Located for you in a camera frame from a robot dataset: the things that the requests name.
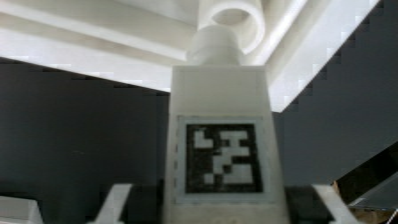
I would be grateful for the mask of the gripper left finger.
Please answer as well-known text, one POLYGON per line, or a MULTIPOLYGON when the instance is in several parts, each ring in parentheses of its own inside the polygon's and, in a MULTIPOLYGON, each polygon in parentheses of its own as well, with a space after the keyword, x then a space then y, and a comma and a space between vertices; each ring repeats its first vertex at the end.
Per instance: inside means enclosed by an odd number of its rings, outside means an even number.
POLYGON ((157 224, 159 189, 152 185, 114 184, 98 215, 88 224, 157 224))

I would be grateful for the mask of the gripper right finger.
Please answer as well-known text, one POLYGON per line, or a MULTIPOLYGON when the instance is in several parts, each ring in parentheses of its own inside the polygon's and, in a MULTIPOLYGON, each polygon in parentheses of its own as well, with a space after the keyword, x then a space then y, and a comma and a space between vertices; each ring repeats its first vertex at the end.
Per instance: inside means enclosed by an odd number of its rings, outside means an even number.
POLYGON ((292 224, 363 224, 331 185, 287 188, 292 224))

